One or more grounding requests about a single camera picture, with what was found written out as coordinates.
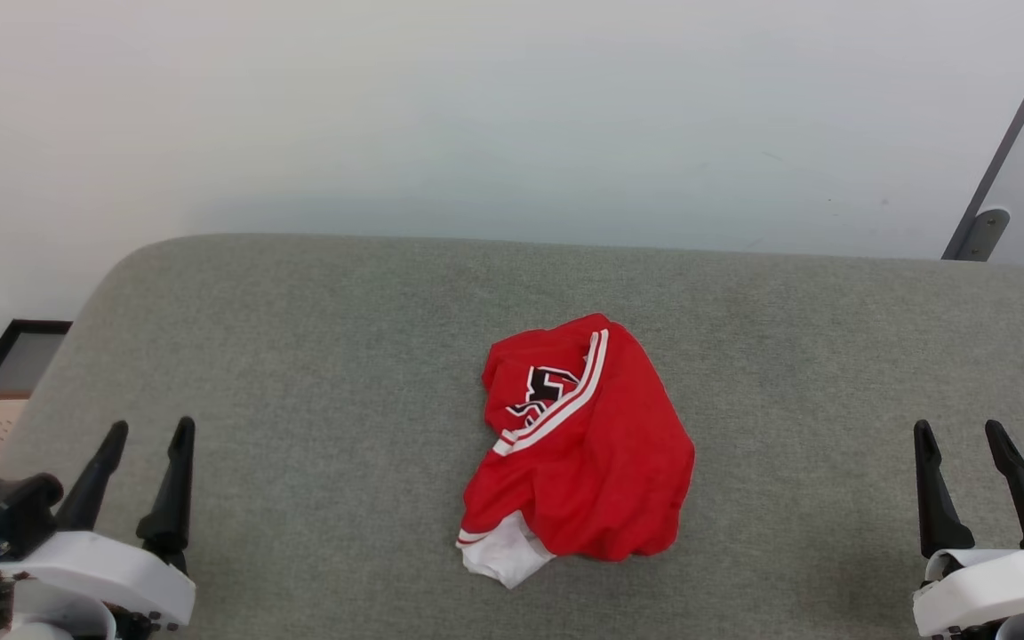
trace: gray floor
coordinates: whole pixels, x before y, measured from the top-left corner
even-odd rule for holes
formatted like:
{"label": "gray floor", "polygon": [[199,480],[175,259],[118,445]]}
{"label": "gray floor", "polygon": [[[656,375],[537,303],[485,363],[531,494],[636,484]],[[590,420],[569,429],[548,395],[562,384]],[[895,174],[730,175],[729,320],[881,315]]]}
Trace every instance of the gray floor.
{"label": "gray floor", "polygon": [[65,336],[24,334],[0,367],[0,390],[33,390]]}

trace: red jersey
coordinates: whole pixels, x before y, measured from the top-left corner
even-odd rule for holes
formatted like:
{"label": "red jersey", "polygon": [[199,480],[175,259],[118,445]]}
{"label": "red jersey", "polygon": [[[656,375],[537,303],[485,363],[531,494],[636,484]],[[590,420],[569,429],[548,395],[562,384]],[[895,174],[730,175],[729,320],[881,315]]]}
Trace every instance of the red jersey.
{"label": "red jersey", "polygon": [[470,570],[511,588],[553,555],[623,560],[674,543],[694,446],[622,325],[595,314],[501,340],[481,381],[497,440],[464,492]]}

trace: gray fabric surface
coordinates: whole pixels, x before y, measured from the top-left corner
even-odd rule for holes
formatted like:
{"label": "gray fabric surface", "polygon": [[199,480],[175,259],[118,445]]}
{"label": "gray fabric surface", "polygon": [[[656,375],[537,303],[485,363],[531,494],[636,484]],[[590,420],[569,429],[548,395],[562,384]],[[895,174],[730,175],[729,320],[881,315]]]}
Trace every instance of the gray fabric surface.
{"label": "gray fabric surface", "polygon": [[[488,345],[602,311],[697,447],[678,543],[516,591],[453,548],[492,445]],[[183,637],[914,637],[911,425],[983,546],[1020,530],[982,425],[1024,454],[1024,268],[304,236],[146,247],[82,312],[0,474],[73,481],[131,426],[98,530],[135,542],[197,422]]]}

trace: robotic arm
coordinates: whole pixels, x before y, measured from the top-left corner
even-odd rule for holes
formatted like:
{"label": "robotic arm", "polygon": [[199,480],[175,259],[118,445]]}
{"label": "robotic arm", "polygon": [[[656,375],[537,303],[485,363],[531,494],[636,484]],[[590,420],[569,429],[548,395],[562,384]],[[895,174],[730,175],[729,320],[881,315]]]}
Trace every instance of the robotic arm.
{"label": "robotic arm", "polygon": [[1021,523],[1017,550],[975,549],[974,536],[959,522],[946,490],[931,425],[915,422],[920,547],[928,559],[923,586],[913,595],[920,636],[1024,640],[1024,459],[996,421],[987,422],[987,441]]}
{"label": "robotic arm", "polygon": [[117,422],[70,489],[49,474],[0,479],[0,630],[11,640],[145,640],[187,625],[196,603],[187,547],[196,425],[183,418],[141,548],[93,534],[129,425]]}

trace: red garment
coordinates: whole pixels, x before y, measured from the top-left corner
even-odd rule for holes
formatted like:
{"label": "red garment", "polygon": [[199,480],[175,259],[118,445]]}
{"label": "red garment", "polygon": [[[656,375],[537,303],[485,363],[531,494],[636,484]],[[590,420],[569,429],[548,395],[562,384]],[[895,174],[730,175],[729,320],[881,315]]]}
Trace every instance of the red garment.
{"label": "red garment", "polygon": [[623,560],[675,542],[694,445],[622,325],[594,314],[501,340],[481,380],[500,440],[464,492],[458,547],[516,511],[557,556]]}

